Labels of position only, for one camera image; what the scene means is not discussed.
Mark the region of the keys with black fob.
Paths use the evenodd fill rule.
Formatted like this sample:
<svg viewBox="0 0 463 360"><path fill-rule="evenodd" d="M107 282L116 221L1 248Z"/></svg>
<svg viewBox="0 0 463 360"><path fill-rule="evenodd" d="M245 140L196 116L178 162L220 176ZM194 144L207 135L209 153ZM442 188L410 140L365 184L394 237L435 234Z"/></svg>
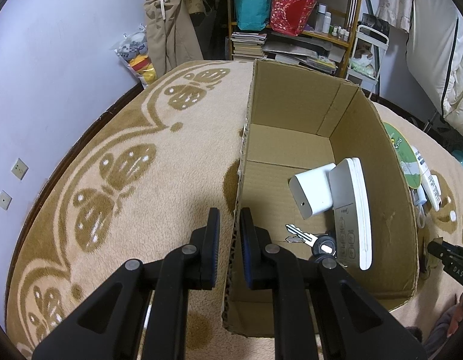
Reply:
<svg viewBox="0 0 463 360"><path fill-rule="evenodd" d="M315 235L302 231L294 224L286 224L285 228L290 236L285 238L288 243L302 243L311 249L313 256L329 255L336 256L336 241L327 234Z"/></svg>

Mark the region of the white remote control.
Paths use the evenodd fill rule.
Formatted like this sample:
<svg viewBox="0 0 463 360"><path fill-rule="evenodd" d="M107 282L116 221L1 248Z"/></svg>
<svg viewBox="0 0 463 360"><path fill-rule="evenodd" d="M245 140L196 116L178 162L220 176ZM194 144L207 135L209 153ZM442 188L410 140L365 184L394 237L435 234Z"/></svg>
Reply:
<svg viewBox="0 0 463 360"><path fill-rule="evenodd" d="M359 158L345 158L329 173L335 221L336 256L341 264L366 271L373 247L371 215Z"/></svg>

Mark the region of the white lotion tube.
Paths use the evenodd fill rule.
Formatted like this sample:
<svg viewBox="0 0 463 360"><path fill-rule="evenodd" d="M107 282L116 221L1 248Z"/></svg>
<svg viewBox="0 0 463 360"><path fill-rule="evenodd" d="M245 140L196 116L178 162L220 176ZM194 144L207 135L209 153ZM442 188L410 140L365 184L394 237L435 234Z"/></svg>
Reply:
<svg viewBox="0 0 463 360"><path fill-rule="evenodd" d="M411 148L419 163L419 171L422 179L421 185L434 211L439 211L441 208L441 189L439 183L434 175L431 174L428 164L419 150L415 146L411 146Z"/></svg>

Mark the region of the white square charger block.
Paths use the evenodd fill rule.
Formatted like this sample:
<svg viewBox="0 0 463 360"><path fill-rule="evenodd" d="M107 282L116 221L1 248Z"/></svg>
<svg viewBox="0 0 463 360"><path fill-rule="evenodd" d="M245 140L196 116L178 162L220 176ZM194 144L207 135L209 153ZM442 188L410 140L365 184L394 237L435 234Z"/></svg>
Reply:
<svg viewBox="0 0 463 360"><path fill-rule="evenodd" d="M303 219L332 208L332 192L328 174L336 167L329 163L306 172L295 174L288 186Z"/></svg>

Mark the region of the cardboard box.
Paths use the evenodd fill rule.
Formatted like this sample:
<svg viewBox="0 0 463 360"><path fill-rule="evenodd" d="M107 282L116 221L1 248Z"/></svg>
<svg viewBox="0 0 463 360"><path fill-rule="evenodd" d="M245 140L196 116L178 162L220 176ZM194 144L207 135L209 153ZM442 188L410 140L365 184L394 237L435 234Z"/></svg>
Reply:
<svg viewBox="0 0 463 360"><path fill-rule="evenodd" d="M360 161L371 217L362 236L338 217L331 172ZM288 225L334 233L336 255L386 309L416 294L418 241L411 192L382 119L354 83L306 67L259 59L253 65L236 208L299 258L312 249L292 241Z"/></svg>

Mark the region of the green yellow oval pouch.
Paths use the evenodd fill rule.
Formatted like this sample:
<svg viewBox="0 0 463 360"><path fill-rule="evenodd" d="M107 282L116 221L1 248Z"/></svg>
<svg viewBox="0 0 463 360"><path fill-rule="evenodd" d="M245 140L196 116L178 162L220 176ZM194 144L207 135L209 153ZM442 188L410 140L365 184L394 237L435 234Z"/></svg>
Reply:
<svg viewBox="0 0 463 360"><path fill-rule="evenodd" d="M422 183L422 176L411 145L393 125L388 122L383 122L383 125L397 155L406 183L411 189L418 189Z"/></svg>

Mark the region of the beige patterned carpet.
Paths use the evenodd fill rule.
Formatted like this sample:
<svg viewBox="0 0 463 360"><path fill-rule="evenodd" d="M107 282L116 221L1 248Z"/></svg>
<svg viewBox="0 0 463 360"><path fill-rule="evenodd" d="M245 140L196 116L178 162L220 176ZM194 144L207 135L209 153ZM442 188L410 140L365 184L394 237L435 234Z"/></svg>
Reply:
<svg viewBox="0 0 463 360"><path fill-rule="evenodd" d="M186 356L274 357L271 294L245 287L236 239L253 65L180 65L125 106L68 167L31 226L11 278L6 330L21 355L31 358L125 261L164 258L204 226L215 207L221 216L217 284L190 294ZM418 261L432 238L463 245L463 167L425 133L373 105L382 122L419 150L441 189L439 211L426 196L424 228L413 204ZM419 274L416 294L391 312L428 334L462 291L433 261Z"/></svg>

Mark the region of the cream padded chair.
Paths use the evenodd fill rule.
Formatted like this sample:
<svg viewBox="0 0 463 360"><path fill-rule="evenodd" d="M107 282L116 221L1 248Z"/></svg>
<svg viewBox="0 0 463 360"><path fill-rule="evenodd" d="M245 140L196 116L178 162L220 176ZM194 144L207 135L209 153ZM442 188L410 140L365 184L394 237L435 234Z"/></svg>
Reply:
<svg viewBox="0 0 463 360"><path fill-rule="evenodd" d="M413 0L406 61L445 122L463 136L463 16L453 0Z"/></svg>

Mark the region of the white rolling cart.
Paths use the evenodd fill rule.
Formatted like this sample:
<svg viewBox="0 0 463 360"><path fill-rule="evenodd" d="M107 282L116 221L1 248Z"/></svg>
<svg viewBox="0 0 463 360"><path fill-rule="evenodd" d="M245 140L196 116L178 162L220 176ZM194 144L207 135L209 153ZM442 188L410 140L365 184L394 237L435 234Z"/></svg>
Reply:
<svg viewBox="0 0 463 360"><path fill-rule="evenodd" d="M378 88L381 74L380 58L386 55L389 37L378 29L359 24L345 78L368 86L368 98Z"/></svg>

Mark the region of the stack of books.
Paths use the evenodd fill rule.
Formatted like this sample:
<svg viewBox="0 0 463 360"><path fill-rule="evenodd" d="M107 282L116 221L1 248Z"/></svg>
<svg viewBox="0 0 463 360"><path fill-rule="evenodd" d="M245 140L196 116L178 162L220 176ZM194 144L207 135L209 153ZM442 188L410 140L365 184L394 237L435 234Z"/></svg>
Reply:
<svg viewBox="0 0 463 360"><path fill-rule="evenodd" d="M234 60L252 61L273 59L336 76L345 56L345 48L320 38L291 37L271 31L270 33L233 32L231 35L231 57Z"/></svg>

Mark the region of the bag of plush toys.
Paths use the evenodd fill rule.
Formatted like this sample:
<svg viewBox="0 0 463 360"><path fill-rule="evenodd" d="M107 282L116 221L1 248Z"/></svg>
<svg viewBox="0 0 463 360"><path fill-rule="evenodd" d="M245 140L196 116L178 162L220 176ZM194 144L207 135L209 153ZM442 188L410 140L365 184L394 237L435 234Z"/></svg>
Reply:
<svg viewBox="0 0 463 360"><path fill-rule="evenodd" d="M157 79L157 73L148 55L148 41L144 25L140 25L134 33L125 33L123 40L113 45L112 50L144 88Z"/></svg>

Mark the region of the wooden shelf unit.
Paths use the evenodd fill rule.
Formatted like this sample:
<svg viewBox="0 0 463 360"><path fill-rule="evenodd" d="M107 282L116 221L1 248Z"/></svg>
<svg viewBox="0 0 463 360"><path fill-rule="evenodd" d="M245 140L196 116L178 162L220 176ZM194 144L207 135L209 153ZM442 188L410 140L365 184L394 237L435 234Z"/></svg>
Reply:
<svg viewBox="0 0 463 360"><path fill-rule="evenodd" d="M301 32L302 36L328 41L335 47L344 50L343 55L336 62L338 77L344 78L349 61L353 56L353 44L357 33L357 23L360 16L362 0L318 0L318 5L325 5L326 12L331 14L331 24L327 33L322 33L315 26L318 10L310 14L307 25Z"/></svg>

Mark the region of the tan hanging coat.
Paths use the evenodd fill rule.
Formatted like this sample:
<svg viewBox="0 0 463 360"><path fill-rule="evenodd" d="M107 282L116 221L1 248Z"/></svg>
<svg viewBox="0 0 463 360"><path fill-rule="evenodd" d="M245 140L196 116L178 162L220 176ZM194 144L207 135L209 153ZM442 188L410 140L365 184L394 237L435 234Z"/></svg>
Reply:
<svg viewBox="0 0 463 360"><path fill-rule="evenodd" d="M203 59L184 0L145 0L144 9L148 57L157 77Z"/></svg>

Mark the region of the teal storage bag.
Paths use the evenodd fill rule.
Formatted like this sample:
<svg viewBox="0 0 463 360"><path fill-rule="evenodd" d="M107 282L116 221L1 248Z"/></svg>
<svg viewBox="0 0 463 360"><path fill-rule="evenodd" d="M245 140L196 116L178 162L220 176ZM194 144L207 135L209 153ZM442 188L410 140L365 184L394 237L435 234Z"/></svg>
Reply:
<svg viewBox="0 0 463 360"><path fill-rule="evenodd" d="M242 31L261 31L270 19L271 0L234 0L237 26Z"/></svg>

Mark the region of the white wall socket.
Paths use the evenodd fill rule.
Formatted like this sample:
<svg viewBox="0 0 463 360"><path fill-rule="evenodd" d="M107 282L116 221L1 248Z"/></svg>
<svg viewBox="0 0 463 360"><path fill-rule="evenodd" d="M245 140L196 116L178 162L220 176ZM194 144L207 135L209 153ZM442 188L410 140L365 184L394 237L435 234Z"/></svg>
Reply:
<svg viewBox="0 0 463 360"><path fill-rule="evenodd" d="M21 160L21 158L17 158L17 160L11 168L11 172L19 180L22 180L25 174L27 174L28 169L29 167L27 166L27 164L25 164L24 161Z"/></svg>
<svg viewBox="0 0 463 360"><path fill-rule="evenodd" d="M4 211L9 209L10 203L12 202L12 197L7 194L6 191L0 191L0 208Z"/></svg>

